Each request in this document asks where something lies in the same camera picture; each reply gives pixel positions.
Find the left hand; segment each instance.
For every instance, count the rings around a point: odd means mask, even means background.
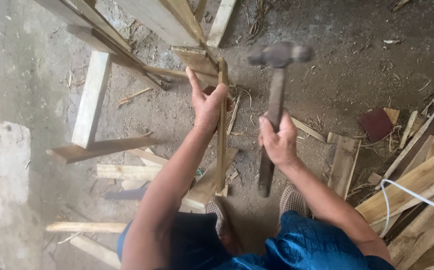
[[[189,67],[185,69],[192,86],[192,103],[195,107],[194,128],[205,132],[214,133],[217,128],[217,122],[220,117],[220,107],[228,95],[228,86],[219,84],[202,89],[200,81],[195,72]],[[232,100],[227,98],[227,112],[232,110]]]

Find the red sandpaper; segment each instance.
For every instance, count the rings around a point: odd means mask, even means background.
[[[360,115],[358,120],[365,128],[365,131],[367,131],[371,143],[381,141],[390,134],[394,128],[389,116],[381,107]]]

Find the dark shorts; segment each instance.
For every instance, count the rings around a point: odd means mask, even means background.
[[[217,215],[179,212],[171,233],[170,269],[357,269],[394,270],[377,256],[364,256],[343,230],[287,211],[276,238],[265,241],[266,254],[232,257],[215,231]],[[118,239],[121,259],[125,235]]]

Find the white wire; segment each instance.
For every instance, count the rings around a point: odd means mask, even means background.
[[[401,186],[401,185],[395,183],[395,182],[392,181],[392,180],[383,179],[383,180],[380,182],[380,186],[382,187],[383,196],[385,197],[385,203],[387,204],[387,221],[385,222],[385,227],[383,228],[383,231],[382,231],[382,233],[380,234],[380,237],[383,237],[383,236],[385,235],[385,233],[387,232],[387,226],[389,225],[389,219],[390,219],[390,206],[389,206],[389,199],[387,198],[387,193],[385,192],[385,187],[383,186],[383,183],[384,183],[384,182],[391,183],[391,184],[393,184],[394,186],[396,186],[396,187],[402,189],[402,190],[405,191],[406,193],[411,194],[412,196],[416,197],[417,199],[422,200],[422,201],[424,201],[424,202],[426,202],[426,203],[428,203],[429,205],[431,205],[431,206],[434,207],[434,202],[425,199],[424,197],[420,196],[419,194],[417,194],[417,193],[415,193],[415,192],[413,192],[413,191],[411,191],[411,190],[408,190],[407,188],[405,188],[405,187],[403,187],[403,186]]]

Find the wooden handle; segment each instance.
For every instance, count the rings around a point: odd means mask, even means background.
[[[274,76],[270,84],[270,96],[268,105],[267,118],[277,133],[280,129],[280,120],[282,119],[282,110],[284,104],[284,86],[287,79],[287,70],[278,68],[274,70]],[[260,160],[259,175],[259,194],[267,198],[270,194],[270,187],[274,177],[275,164],[270,160],[265,148],[262,151]]]

